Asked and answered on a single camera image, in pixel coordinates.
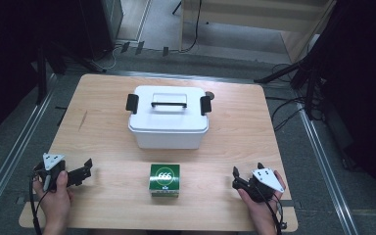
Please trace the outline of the white storage box lid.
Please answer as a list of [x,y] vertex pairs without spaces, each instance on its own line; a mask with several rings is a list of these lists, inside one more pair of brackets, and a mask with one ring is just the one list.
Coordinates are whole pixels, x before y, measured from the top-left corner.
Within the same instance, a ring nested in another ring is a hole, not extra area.
[[140,85],[138,112],[130,112],[129,128],[135,132],[207,131],[209,119],[201,115],[200,98],[206,92],[198,87]]

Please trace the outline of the light wooden furniture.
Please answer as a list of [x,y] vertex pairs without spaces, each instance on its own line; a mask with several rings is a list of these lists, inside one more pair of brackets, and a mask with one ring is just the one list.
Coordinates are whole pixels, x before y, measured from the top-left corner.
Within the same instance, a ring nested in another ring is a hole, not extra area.
[[204,22],[280,30],[292,63],[323,31],[337,0],[181,0],[180,26],[200,13]]

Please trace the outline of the black box latch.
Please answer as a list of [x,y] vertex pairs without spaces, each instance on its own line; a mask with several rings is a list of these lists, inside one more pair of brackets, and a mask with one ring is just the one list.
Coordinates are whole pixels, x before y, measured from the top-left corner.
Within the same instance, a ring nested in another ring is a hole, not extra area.
[[210,96],[201,97],[200,107],[201,107],[202,116],[204,116],[206,113],[210,113],[212,111],[211,97]]
[[134,115],[138,112],[139,96],[136,94],[128,94],[125,109]]

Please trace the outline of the green printed box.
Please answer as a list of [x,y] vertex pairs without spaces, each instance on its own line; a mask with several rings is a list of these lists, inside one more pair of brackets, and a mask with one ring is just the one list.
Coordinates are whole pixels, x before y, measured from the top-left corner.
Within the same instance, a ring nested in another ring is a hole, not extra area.
[[151,165],[149,191],[153,197],[178,197],[179,190],[179,164]]

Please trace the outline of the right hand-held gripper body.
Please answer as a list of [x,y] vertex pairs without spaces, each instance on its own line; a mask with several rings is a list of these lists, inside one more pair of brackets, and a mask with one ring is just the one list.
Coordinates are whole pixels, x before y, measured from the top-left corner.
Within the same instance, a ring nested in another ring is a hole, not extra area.
[[254,202],[261,203],[272,198],[275,192],[283,193],[285,188],[271,168],[254,169],[244,190]]

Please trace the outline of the white plastic storage box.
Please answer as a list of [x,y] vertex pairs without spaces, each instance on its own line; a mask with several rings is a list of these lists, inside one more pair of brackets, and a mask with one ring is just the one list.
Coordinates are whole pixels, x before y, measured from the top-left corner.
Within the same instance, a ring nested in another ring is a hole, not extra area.
[[141,149],[198,149],[206,135],[200,132],[134,132]]

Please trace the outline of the metal floor rail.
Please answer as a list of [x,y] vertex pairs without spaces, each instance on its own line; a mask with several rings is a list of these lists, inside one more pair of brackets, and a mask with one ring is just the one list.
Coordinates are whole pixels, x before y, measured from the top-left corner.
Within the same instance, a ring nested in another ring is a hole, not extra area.
[[307,117],[305,111],[300,111],[300,117],[344,234],[359,235],[357,226],[353,220],[352,212],[335,177],[332,167],[329,164],[327,155],[313,122]]
[[57,82],[57,76],[52,73],[47,78],[47,93],[41,103],[36,104],[38,90],[33,89],[0,125],[0,197],[52,98]]

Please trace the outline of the person's left hand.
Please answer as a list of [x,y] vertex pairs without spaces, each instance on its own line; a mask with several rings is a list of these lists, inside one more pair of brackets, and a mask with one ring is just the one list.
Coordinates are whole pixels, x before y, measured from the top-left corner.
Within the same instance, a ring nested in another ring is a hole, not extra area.
[[47,193],[44,193],[39,180],[33,180],[33,190],[42,198],[41,208],[46,216],[46,229],[67,227],[72,200],[72,192],[67,187],[68,179],[68,173],[62,170],[56,181],[56,191]]

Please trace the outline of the black tripod stand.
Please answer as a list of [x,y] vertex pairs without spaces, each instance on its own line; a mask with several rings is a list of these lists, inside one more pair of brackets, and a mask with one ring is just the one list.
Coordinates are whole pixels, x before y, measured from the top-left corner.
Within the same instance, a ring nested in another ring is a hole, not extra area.
[[307,84],[304,110],[310,120],[315,120],[312,112],[314,110],[314,90],[316,82],[319,80],[320,67],[323,60],[324,54],[312,49],[301,60],[267,77],[256,78],[254,83],[266,84],[294,71],[295,75],[291,79],[290,85],[294,90],[298,90]]

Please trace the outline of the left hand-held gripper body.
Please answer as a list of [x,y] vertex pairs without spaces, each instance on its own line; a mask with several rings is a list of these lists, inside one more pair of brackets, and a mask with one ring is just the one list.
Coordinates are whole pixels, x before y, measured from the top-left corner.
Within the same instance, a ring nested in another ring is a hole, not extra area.
[[42,192],[54,192],[58,177],[66,170],[64,155],[44,153],[42,161],[33,169],[33,179],[41,184]]

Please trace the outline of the black metal stand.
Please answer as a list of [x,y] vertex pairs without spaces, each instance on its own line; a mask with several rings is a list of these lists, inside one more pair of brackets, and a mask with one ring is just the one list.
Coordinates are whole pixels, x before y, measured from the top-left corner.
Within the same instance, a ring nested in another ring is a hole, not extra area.
[[51,67],[54,73],[64,74],[67,70],[64,57],[68,57],[87,68],[89,71],[96,73],[107,71],[106,69],[97,69],[94,64],[84,60],[73,51],[54,41],[41,40],[37,44],[36,54],[38,88],[38,96],[36,100],[37,105],[41,105],[49,93],[47,88],[47,65]]

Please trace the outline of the black cabinet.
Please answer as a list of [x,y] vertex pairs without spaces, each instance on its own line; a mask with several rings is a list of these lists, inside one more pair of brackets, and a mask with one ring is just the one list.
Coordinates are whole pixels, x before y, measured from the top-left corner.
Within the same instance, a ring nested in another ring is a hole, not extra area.
[[112,51],[123,19],[120,0],[78,0],[83,16],[86,54],[91,59]]

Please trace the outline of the person's right hand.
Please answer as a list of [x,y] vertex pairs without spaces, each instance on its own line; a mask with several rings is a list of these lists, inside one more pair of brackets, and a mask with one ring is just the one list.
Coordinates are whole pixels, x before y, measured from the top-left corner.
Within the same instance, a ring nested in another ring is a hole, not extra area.
[[282,198],[283,193],[274,193],[273,199],[268,202],[270,205],[269,208],[266,203],[254,202],[245,190],[238,189],[237,192],[248,208],[255,229],[257,225],[263,224],[271,224],[275,226],[272,215],[277,211],[277,202]]

